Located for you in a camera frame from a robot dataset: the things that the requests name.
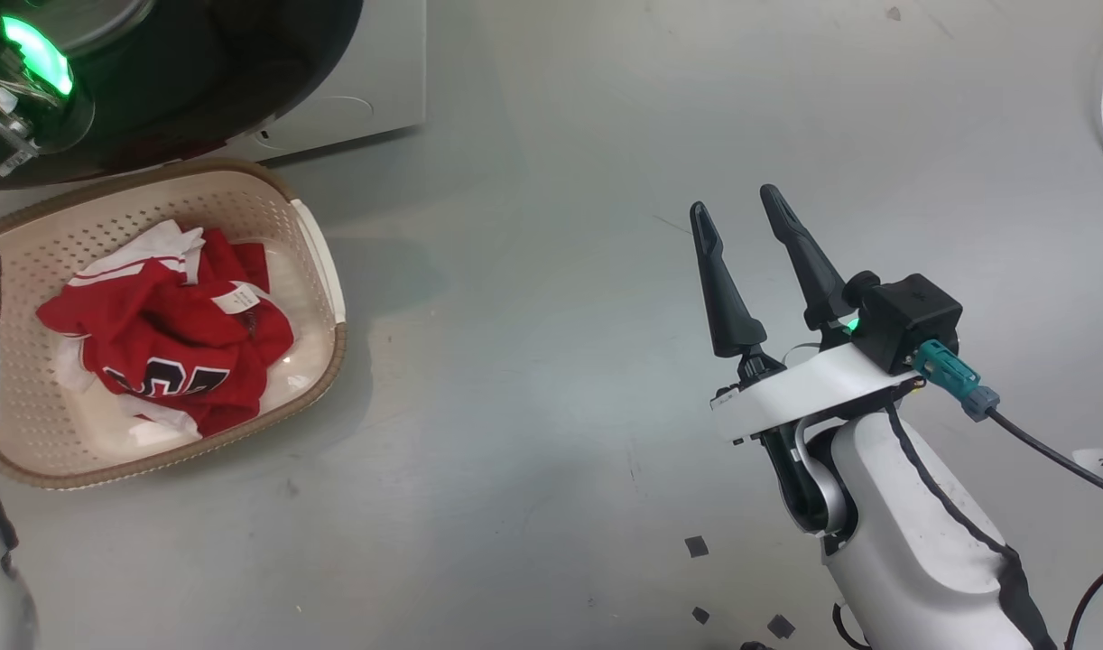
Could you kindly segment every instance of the basket rim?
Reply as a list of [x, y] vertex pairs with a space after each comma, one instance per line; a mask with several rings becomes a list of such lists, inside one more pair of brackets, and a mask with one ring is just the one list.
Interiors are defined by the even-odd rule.
[[184, 444], [181, 447], [140, 458], [139, 460], [121, 462], [105, 469], [90, 469], [89, 472], [81, 473], [41, 473], [32, 469], [24, 469], [0, 449], [0, 472], [15, 481], [40, 487], [40, 489], [61, 490], [85, 489], [86, 487], [109, 483], [119, 479], [129, 479], [139, 473], [152, 472], [156, 469], [169, 468], [171, 465], [176, 465], [202, 454], [216, 451], [216, 449], [234, 444], [234, 441], [245, 439], [246, 436], [279, 424], [281, 420], [287, 419], [287, 417], [291, 417], [296, 413], [309, 407], [310, 404], [314, 404], [328, 392], [328, 388], [331, 387], [331, 384], [338, 377], [345, 352], [346, 323], [339, 322], [334, 330], [334, 350], [331, 355], [331, 362], [325, 367], [320, 380], [315, 382], [315, 385], [311, 386], [311, 390], [275, 411], [255, 417], [249, 423], [239, 424], [237, 427], [226, 429], [226, 431], [206, 437], [205, 439], [194, 440], [192, 444]]
[[296, 201], [299, 198], [291, 190], [291, 187], [287, 185], [287, 182], [282, 181], [276, 173], [270, 172], [264, 166], [251, 163], [251, 161], [238, 161], [234, 159], [179, 161], [179, 163], [169, 163], [158, 169], [151, 169], [150, 171], [131, 173], [129, 177], [111, 178], [109, 181], [101, 181], [94, 185], [71, 190], [65, 194], [57, 194], [57, 196], [36, 202], [32, 206], [24, 206], [24, 209], [12, 211], [12, 213], [0, 219], [0, 235], [56, 213], [56, 211], [72, 209], [82, 203], [95, 201], [95, 199], [101, 199], [110, 194], [117, 194], [118, 192], [126, 192], [127, 190], [144, 188], [156, 184], [156, 182], [173, 181], [182, 177], [197, 177], [200, 173], [213, 171], [237, 171], [246, 173], [248, 177], [258, 178], [259, 181], [264, 181], [267, 185], [271, 185], [278, 190], [287, 202]]
[[[180, 161], [180, 163], [167, 164], [159, 169], [135, 173], [130, 177], [114, 178], [114, 180], [98, 182], [95, 185], [78, 188], [60, 196], [38, 202], [35, 205], [12, 211], [12, 213], [0, 219], [0, 235], [56, 213], [56, 211], [72, 209], [72, 206], [95, 201], [95, 199], [101, 199], [118, 192], [126, 192], [127, 190], [136, 190], [156, 184], [156, 182], [172, 181], [176, 178], [196, 177], [200, 173], [216, 171], [233, 171], [249, 174], [249, 177], [258, 178], [258, 180], [274, 187], [288, 202], [296, 201], [297, 199], [296, 193], [279, 177], [276, 177], [275, 173], [271, 173], [270, 170], [267, 170], [263, 166], [250, 163], [250, 161], [232, 159]], [[325, 366], [323, 374], [315, 382], [315, 385], [311, 386], [299, 398], [292, 399], [275, 411], [259, 415], [250, 419], [249, 423], [239, 424], [237, 427], [206, 437], [205, 439], [194, 440], [192, 444], [185, 444], [179, 448], [169, 449], [168, 451], [154, 454], [154, 456], [148, 456], [139, 460], [114, 465], [110, 468], [90, 469], [88, 472], [77, 473], [43, 473], [35, 472], [32, 469], [24, 469], [0, 449], [0, 472], [17, 481], [40, 487], [40, 489], [85, 489], [85, 487], [151, 472], [154, 469], [167, 468], [167, 466], [189, 460], [202, 454], [208, 454], [214, 451], [214, 449], [221, 449], [229, 444], [234, 444], [234, 441], [245, 439], [250, 434], [261, 431], [274, 424], [278, 424], [280, 420], [287, 419], [287, 417], [291, 417], [310, 406], [310, 404], [315, 403], [331, 387], [331, 384], [341, 372], [345, 351], [346, 323], [336, 322], [334, 326], [334, 347], [331, 361]]]

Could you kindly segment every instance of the concrete floor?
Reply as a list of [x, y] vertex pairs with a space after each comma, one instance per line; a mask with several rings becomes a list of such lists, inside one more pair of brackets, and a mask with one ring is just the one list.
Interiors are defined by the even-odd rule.
[[[1103, 1], [440, 0], [429, 32], [427, 127], [281, 170], [349, 301], [323, 402], [99, 489], [2, 481], [50, 648], [845, 648], [764, 454], [708, 415], [732, 363], [688, 203], [770, 350], [811, 340], [762, 182], [845, 276], [963, 301], [1006, 414], [1103, 447]], [[1103, 494], [935, 391], [906, 415], [1063, 638]]]

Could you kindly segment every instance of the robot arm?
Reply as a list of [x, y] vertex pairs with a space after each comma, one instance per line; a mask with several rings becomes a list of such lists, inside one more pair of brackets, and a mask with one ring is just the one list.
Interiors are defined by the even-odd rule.
[[[720, 260], [711, 217], [693, 206], [713, 349], [742, 355], [740, 382], [713, 399], [717, 431], [736, 445], [761, 441], [788, 513], [821, 540], [823, 563], [874, 649], [1054, 648], [1016, 552], [896, 413], [932, 375], [913, 367], [922, 345], [956, 349], [961, 306], [923, 276], [882, 285], [865, 271], [844, 285], [779, 190], [765, 185], [761, 196], [822, 351], [791, 370], [762, 352], [764, 330]], [[842, 324], [856, 308], [858, 324]]]

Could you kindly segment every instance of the laundry basket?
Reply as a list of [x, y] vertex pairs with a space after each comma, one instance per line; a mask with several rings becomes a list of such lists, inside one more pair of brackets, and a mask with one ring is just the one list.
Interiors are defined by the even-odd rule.
[[[266, 248], [270, 296], [296, 344], [270, 367], [259, 415], [207, 437], [131, 436], [116, 395], [94, 382], [62, 387], [52, 359], [61, 337], [35, 309], [66, 280], [156, 223], [221, 227]], [[344, 356], [344, 301], [315, 217], [279, 178], [246, 161], [201, 160], [117, 178], [0, 220], [0, 470], [44, 489], [79, 489], [150, 472], [233, 444], [315, 403]]]

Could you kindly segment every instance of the green light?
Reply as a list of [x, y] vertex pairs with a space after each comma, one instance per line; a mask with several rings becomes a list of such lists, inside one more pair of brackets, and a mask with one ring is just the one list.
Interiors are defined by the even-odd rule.
[[32, 24], [23, 23], [18, 18], [2, 17], [2, 28], [8, 40], [18, 42], [22, 49], [23, 63], [26, 70], [47, 79], [50, 86], [57, 88], [63, 95], [69, 95], [74, 81], [69, 77], [69, 65], [66, 57], [42, 35]]

